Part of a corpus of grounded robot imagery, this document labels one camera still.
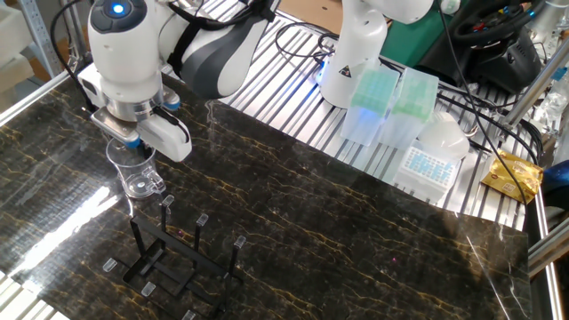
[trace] black marble surface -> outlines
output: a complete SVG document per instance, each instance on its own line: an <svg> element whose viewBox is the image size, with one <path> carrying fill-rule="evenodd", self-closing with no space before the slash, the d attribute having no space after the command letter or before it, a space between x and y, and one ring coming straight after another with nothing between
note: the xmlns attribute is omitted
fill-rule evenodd
<svg viewBox="0 0 569 320"><path fill-rule="evenodd" d="M527 238L458 219L336 161L219 102L181 93L178 116L194 150L181 164L159 156L176 201L169 231L228 265L247 237L244 278L225 319L525 319L531 315ZM0 128L0 270L71 319L180 319L207 306L132 287L115 257L137 259L129 219L158 224L158 197L126 199L106 141L67 81ZM190 266L175 252L164 263ZM198 281L211 293L215 279Z"/></svg>

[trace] clear plastic cup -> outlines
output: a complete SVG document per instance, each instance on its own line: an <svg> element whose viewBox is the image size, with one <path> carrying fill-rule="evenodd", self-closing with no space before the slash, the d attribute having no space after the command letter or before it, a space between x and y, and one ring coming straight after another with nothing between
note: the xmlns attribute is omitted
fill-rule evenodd
<svg viewBox="0 0 569 320"><path fill-rule="evenodd" d="M166 190L164 181L156 172L156 150L152 148L149 153L145 156L139 148L127 148L116 139L107 145L107 159L116 167L124 192L129 197L143 198Z"/></svg>

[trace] white plastic box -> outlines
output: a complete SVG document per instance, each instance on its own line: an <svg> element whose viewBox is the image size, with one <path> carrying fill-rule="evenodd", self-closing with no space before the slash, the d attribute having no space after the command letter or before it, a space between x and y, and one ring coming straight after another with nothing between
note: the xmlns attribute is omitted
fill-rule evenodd
<svg viewBox="0 0 569 320"><path fill-rule="evenodd" d="M372 144L388 112L397 80L399 73L389 68L372 66L364 71L341 128L342 138L364 146Z"/></svg>
<svg viewBox="0 0 569 320"><path fill-rule="evenodd" d="M413 191L413 196L436 203L454 185L460 170L455 159L413 141L397 169L394 184Z"/></svg>
<svg viewBox="0 0 569 320"><path fill-rule="evenodd" d="M378 141L405 150L430 118L437 102L438 78L407 68L395 89Z"/></svg>
<svg viewBox="0 0 569 320"><path fill-rule="evenodd" d="M0 68L32 43L21 11L0 5Z"/></svg>

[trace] robotic arm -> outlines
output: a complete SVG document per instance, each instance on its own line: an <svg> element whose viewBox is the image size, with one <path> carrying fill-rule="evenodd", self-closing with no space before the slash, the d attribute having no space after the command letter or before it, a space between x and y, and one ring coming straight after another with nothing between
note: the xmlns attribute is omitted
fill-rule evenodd
<svg viewBox="0 0 569 320"><path fill-rule="evenodd" d="M432 4L433 0L343 0L336 53L325 63L320 80L323 97L336 107L348 108L364 64L380 57L388 33L384 15L410 24L427 14Z"/></svg>
<svg viewBox="0 0 569 320"><path fill-rule="evenodd" d="M337 51L321 82L325 99L349 106L358 66L380 55L388 29L383 13L412 23L427 13L432 1L344 0ZM186 125L169 112L180 106L180 99L162 85L163 62L196 95L229 96L243 84L279 3L240 0L233 18L220 22L196 12L187 0L97 0L88 31L94 63L78 76L99 108L93 122L127 146L143 140L182 161L191 152L191 138Z"/></svg>
<svg viewBox="0 0 569 320"><path fill-rule="evenodd" d="M79 74L99 108L93 122L129 147L143 140L182 161L191 138L169 112L180 99L162 85L161 61L198 96L228 96L243 84L279 2L243 0L231 21L218 22L184 0L97 0L88 29L94 63Z"/></svg>

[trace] plastic lid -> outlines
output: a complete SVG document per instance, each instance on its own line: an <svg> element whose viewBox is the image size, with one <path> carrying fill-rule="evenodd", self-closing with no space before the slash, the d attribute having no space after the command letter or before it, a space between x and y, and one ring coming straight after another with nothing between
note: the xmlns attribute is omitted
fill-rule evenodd
<svg viewBox="0 0 569 320"><path fill-rule="evenodd" d="M366 69L356 88L351 106L385 115L398 79L399 73L389 68Z"/></svg>
<svg viewBox="0 0 569 320"><path fill-rule="evenodd" d="M427 122L437 102L437 88L437 77L407 68L396 89L397 101L391 113L407 114Z"/></svg>

